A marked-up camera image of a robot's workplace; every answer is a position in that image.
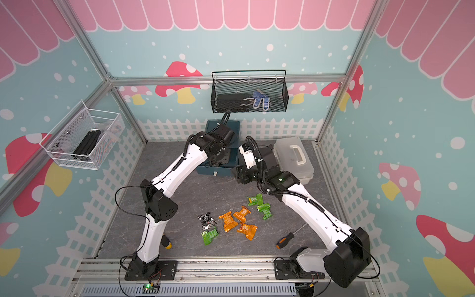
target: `mushroom illustration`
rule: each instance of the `mushroom illustration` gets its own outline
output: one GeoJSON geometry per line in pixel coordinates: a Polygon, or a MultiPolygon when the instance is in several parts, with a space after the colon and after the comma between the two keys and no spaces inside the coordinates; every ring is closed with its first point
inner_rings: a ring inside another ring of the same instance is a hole
{"type": "Polygon", "coordinates": [[[380,163],[378,178],[382,176],[389,181],[381,186],[386,197],[394,201],[396,195],[402,193],[409,210],[413,211],[420,200],[420,181],[416,170],[412,167],[391,163],[380,163]]]}
{"type": "Polygon", "coordinates": [[[145,100],[142,95],[152,95],[151,90],[147,86],[122,86],[119,88],[123,98],[129,103],[132,98],[134,105],[144,105],[145,100]]]}
{"type": "Polygon", "coordinates": [[[301,104],[304,102],[304,94],[315,95],[318,93],[316,83],[299,83],[291,84],[289,88],[289,96],[293,97],[292,104],[301,104]]]}
{"type": "Polygon", "coordinates": [[[475,238],[465,230],[426,215],[416,218],[420,234],[444,257],[424,257],[437,288],[447,297],[475,293],[475,238]]]}
{"type": "MultiPolygon", "coordinates": [[[[47,136],[45,133],[28,134],[9,143],[5,148],[9,173],[3,175],[4,179],[9,179],[23,166],[30,156],[40,148],[38,143],[45,136],[47,136]]],[[[60,167],[53,160],[49,160],[13,201],[15,212],[21,217],[31,215],[39,206],[45,185],[50,187],[56,196],[61,196],[72,179],[73,172],[71,170],[60,167]]]]}
{"type": "MultiPolygon", "coordinates": [[[[203,76],[195,67],[175,61],[168,67],[165,77],[201,77],[203,76]]],[[[160,97],[167,97],[173,93],[178,94],[179,104],[192,104],[196,101],[191,93],[191,88],[209,89],[208,85],[177,85],[177,86],[157,86],[155,93],[160,97]]]]}
{"type": "MultiPolygon", "coordinates": [[[[18,229],[17,223],[0,223],[0,246],[18,229]]],[[[20,249],[0,249],[0,276],[6,276],[20,258],[20,249]]]]}
{"type": "MultiPolygon", "coordinates": [[[[361,68],[361,66],[358,65],[355,75],[353,76],[353,79],[351,80],[350,85],[348,86],[345,94],[343,95],[343,100],[339,104],[339,108],[341,111],[346,112],[346,105],[350,98],[351,98],[351,101],[353,102],[353,107],[355,109],[360,106],[361,97],[363,96],[363,83],[364,83],[363,68],[361,68]]],[[[336,94],[338,90],[338,86],[339,86],[338,83],[335,83],[335,82],[329,83],[326,87],[322,89],[322,95],[332,96],[336,94]]]]}

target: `blue storage box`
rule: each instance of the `blue storage box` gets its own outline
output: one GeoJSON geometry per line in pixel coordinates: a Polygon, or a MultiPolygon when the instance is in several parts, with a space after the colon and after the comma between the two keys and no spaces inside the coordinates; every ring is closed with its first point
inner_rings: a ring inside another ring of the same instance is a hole
{"type": "MultiPolygon", "coordinates": [[[[205,131],[209,132],[213,130],[219,121],[207,121],[205,131]]],[[[228,120],[226,124],[231,130],[234,131],[234,136],[229,145],[230,155],[229,162],[227,164],[221,164],[219,167],[213,167],[209,165],[209,160],[198,165],[196,172],[198,174],[214,175],[214,176],[233,176],[231,169],[239,165],[239,131],[241,129],[240,121],[228,120]]]]}

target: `white wire mesh basket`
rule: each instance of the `white wire mesh basket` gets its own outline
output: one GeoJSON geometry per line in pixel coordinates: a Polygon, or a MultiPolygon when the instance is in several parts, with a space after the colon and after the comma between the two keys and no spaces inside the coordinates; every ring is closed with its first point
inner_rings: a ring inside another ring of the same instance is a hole
{"type": "Polygon", "coordinates": [[[119,141],[124,128],[124,121],[120,113],[87,108],[81,101],[39,144],[59,166],[98,170],[114,144],[119,141]],[[74,110],[78,109],[80,110],[76,115],[51,139],[52,132],[74,110]],[[94,148],[90,153],[77,154],[78,146],[82,145],[82,141],[90,131],[96,133],[100,131],[97,142],[89,143],[94,148]]]}

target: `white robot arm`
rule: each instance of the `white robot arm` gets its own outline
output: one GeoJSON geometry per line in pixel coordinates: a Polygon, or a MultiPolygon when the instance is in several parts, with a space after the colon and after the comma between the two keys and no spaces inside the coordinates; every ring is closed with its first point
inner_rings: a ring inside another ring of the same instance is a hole
{"type": "MultiPolygon", "coordinates": [[[[183,154],[172,165],[153,180],[142,182],[147,221],[141,245],[129,267],[134,273],[147,279],[156,273],[163,231],[178,208],[170,197],[199,164],[210,157],[219,159],[224,155],[224,149],[233,134],[226,127],[226,121],[221,120],[221,125],[209,134],[200,132],[191,135],[183,154]]],[[[252,137],[248,136],[247,139],[247,143],[240,147],[247,164],[234,169],[237,182],[257,181],[262,192],[275,195],[297,212],[328,249],[323,253],[304,249],[296,257],[298,267],[307,272],[326,272],[337,284],[347,287],[370,263],[368,234],[361,228],[354,231],[334,217],[308,193],[297,178],[290,172],[280,170],[270,148],[259,148],[252,137]]]]}

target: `wire mesh basket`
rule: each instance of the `wire mesh basket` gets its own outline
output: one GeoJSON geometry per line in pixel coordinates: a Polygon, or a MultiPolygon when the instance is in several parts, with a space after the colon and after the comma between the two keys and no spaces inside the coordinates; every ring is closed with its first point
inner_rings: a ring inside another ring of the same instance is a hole
{"type": "Polygon", "coordinates": [[[211,73],[214,113],[287,111],[285,70],[233,70],[211,73]]]}
{"type": "Polygon", "coordinates": [[[81,101],[39,144],[59,166],[98,170],[124,128],[120,113],[87,108],[81,101]],[[61,131],[51,137],[64,119],[78,109],[61,131]]]}

